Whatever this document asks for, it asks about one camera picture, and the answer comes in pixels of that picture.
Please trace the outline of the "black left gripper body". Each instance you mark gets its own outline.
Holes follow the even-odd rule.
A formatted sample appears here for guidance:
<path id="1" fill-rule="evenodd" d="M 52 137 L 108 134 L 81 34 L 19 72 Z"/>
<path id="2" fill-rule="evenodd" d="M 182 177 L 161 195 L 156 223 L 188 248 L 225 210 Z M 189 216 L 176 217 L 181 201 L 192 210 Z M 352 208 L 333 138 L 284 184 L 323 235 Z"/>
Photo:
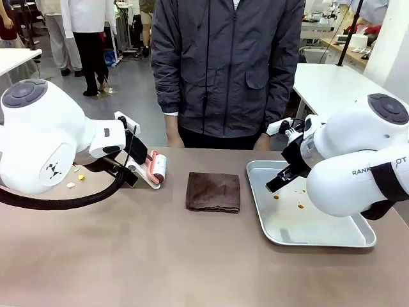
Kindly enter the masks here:
<path id="1" fill-rule="evenodd" d="M 146 162 L 148 148 L 130 131 L 126 131 L 126 152 L 138 165 L 142 165 Z"/>

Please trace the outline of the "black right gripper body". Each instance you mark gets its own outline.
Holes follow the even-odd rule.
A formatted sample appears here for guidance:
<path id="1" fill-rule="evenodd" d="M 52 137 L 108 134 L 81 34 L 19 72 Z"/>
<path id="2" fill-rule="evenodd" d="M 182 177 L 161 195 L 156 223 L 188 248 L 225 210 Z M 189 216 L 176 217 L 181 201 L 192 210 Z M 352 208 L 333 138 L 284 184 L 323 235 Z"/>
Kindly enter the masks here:
<path id="1" fill-rule="evenodd" d="M 301 154 L 301 144 L 303 141 L 303 136 L 297 137 L 293 140 L 283 151 L 282 157 L 291 166 L 298 177 L 307 178 L 311 168 L 305 163 L 304 158 Z"/>

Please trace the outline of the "person's left hand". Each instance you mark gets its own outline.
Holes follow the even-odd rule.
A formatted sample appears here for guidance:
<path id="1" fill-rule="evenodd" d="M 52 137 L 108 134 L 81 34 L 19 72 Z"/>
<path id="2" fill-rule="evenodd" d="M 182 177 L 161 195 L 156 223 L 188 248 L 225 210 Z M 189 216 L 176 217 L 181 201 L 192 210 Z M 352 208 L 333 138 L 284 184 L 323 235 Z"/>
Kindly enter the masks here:
<path id="1" fill-rule="evenodd" d="M 254 144 L 255 151 L 270 151 L 271 137 L 266 133 L 261 133 L 258 140 Z"/>

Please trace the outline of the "person's right hand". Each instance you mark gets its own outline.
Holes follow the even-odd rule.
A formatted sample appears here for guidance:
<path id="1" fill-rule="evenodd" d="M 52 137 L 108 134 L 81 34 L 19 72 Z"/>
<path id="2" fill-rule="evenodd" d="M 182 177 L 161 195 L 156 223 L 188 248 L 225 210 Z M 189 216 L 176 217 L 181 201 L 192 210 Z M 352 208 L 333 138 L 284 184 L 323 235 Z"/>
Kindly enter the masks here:
<path id="1" fill-rule="evenodd" d="M 165 115 L 164 119 L 168 146 L 171 148 L 184 148 L 185 145 L 178 131 L 178 117 Z"/>

